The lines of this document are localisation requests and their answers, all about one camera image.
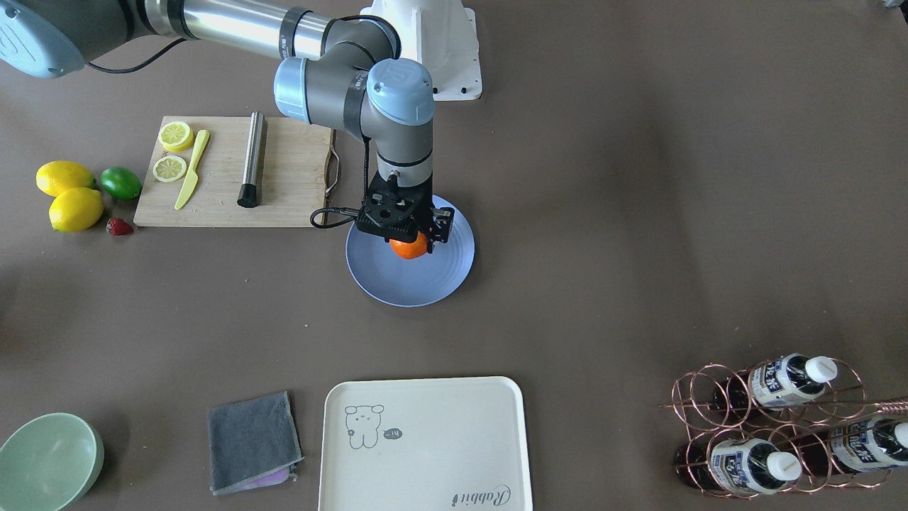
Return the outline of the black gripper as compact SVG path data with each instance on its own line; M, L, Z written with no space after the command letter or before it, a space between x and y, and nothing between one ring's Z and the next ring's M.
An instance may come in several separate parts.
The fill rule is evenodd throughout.
M395 175L385 179L376 174L367 186L355 226L386 240L412 243L422 233L431 243L445 243L454 216L453 207L435 207L432 177L415 187L402 187Z

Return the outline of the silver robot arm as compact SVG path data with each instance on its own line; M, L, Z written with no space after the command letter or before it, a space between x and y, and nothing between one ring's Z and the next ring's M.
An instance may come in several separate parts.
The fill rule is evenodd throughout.
M290 119L373 143L377 174L357 229L430 246L448 241L452 207L433 200L434 88L376 16L322 16L268 1L4 1L2 59L33 77L74 72L134 38L207 40L276 57L275 103Z

